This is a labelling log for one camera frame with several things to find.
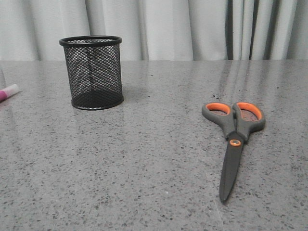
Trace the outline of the white curtain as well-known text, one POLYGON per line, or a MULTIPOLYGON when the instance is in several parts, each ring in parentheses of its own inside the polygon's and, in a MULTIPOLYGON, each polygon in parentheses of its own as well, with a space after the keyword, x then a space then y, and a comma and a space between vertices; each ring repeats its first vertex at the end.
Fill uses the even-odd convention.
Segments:
POLYGON ((58 41, 119 36, 123 60, 308 57, 305 0, 3 0, 0 58, 62 60, 58 41))

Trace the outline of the black mesh pen cup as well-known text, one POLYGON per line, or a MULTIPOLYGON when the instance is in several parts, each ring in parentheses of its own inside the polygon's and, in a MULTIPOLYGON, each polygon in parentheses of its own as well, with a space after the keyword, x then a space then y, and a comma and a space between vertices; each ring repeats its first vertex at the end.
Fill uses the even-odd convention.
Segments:
POLYGON ((71 104, 82 110, 102 110, 124 100, 120 44, 117 36, 78 36, 59 40, 64 49, 71 104))

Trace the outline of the pink pen with clear cap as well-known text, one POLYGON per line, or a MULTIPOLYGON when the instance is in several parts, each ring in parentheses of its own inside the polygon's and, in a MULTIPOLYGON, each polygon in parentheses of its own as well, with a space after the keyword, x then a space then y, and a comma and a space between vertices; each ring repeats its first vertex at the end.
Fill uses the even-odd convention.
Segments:
POLYGON ((12 84, 2 90, 0 90, 0 102, 5 101, 11 96, 17 94, 19 92, 19 87, 17 84, 12 84))

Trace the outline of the grey orange scissors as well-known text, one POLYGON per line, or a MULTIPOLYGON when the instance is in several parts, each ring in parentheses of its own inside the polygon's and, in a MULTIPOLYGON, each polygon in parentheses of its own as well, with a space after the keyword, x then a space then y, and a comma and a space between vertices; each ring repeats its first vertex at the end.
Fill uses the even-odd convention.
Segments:
POLYGON ((265 115, 255 104, 248 102, 237 102, 233 106, 207 103, 202 107, 202 114, 221 127, 228 141, 219 185, 219 198, 225 203, 237 177, 243 147, 251 133, 264 128, 265 115))

